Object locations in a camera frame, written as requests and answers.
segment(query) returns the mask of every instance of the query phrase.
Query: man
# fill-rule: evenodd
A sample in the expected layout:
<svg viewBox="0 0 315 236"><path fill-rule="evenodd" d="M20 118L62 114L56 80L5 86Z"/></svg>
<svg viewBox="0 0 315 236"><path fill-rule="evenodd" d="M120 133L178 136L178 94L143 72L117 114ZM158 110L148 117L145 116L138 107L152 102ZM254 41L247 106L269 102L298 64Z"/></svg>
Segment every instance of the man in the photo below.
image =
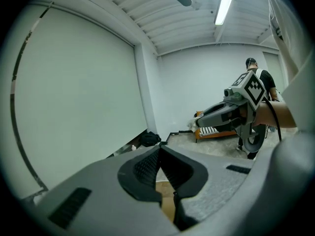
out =
<svg viewBox="0 0 315 236"><path fill-rule="evenodd" d="M253 71L257 75L257 77L263 82L267 92L267 99L270 100L271 96L272 101L279 101L276 91L276 85L270 73L266 70L261 69L258 70L258 64L254 58L248 58L245 62L245 65L247 71ZM236 149L243 150L243 140L241 138L238 140L238 146L236 147Z"/></svg>

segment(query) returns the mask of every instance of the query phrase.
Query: striped fabric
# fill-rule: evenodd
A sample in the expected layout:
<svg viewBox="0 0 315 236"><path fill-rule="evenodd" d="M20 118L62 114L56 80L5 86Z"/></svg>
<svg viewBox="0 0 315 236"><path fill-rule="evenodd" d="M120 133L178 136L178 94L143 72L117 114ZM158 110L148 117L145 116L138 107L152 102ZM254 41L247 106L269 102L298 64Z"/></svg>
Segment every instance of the striped fabric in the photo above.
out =
<svg viewBox="0 0 315 236"><path fill-rule="evenodd" d="M212 135L216 133L218 133L218 131L212 127L200 128L199 136L203 137L203 136L208 136L208 135Z"/></svg>

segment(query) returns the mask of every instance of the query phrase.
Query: black t-shirt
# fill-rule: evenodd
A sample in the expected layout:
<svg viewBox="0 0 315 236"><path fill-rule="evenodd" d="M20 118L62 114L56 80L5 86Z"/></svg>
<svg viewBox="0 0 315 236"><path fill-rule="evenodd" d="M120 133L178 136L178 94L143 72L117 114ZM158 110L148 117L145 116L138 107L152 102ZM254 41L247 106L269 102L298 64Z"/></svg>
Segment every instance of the black t-shirt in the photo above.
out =
<svg viewBox="0 0 315 236"><path fill-rule="evenodd" d="M257 68L250 68L250 69L248 69L248 71L253 71L254 73L256 73ZM268 73L268 71L266 71L266 70L262 70L261 75L260 75L260 79L266 88L267 94L269 95L270 88L276 87L274 79L272 78L270 73Z"/></svg>

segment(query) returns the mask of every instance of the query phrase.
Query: orange wooden furniture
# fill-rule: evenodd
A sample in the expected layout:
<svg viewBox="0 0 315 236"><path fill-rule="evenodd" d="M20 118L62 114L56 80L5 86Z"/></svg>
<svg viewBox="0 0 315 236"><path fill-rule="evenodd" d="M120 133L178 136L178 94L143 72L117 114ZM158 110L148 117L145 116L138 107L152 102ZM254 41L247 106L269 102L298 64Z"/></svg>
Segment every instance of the orange wooden furniture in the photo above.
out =
<svg viewBox="0 0 315 236"><path fill-rule="evenodd" d="M202 111L197 111L197 116L200 115L202 113ZM195 136L196 136L196 143L199 139L208 139L208 138L215 138L215 137L223 137L223 136L232 136L232 135L236 135L235 131L223 131L220 133L216 133L216 134L212 134L212 135L208 135L208 136L199 136L200 133L200 129L197 129L195 131Z"/></svg>

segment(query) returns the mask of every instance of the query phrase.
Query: ceiling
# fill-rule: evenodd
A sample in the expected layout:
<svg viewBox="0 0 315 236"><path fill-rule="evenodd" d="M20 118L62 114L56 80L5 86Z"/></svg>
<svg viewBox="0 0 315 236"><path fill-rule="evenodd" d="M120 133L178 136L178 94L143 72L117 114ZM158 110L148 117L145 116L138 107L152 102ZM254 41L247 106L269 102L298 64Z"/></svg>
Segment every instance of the ceiling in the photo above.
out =
<svg viewBox="0 0 315 236"><path fill-rule="evenodd" d="M220 0L111 0L147 35L159 55L193 46L242 43L277 48L269 26L268 0L233 0L216 27Z"/></svg>

